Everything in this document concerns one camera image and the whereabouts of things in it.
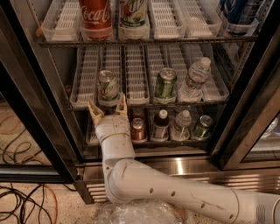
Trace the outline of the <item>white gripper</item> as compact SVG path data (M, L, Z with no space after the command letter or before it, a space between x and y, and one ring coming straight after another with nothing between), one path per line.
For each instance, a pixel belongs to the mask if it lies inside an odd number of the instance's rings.
M103 111L90 101L87 103L95 127L95 134L101 144L108 137L117 135L130 136L130 123L128 121L128 111L126 97L123 92L120 93L119 102L116 105L115 112L117 115L104 116Z

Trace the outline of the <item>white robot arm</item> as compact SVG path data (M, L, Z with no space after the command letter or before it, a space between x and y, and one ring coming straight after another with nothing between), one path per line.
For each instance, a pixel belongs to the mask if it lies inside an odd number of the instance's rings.
M113 203L158 199L225 224L280 224L280 197L171 177L135 160L124 94L113 115L88 105L102 151L105 191Z

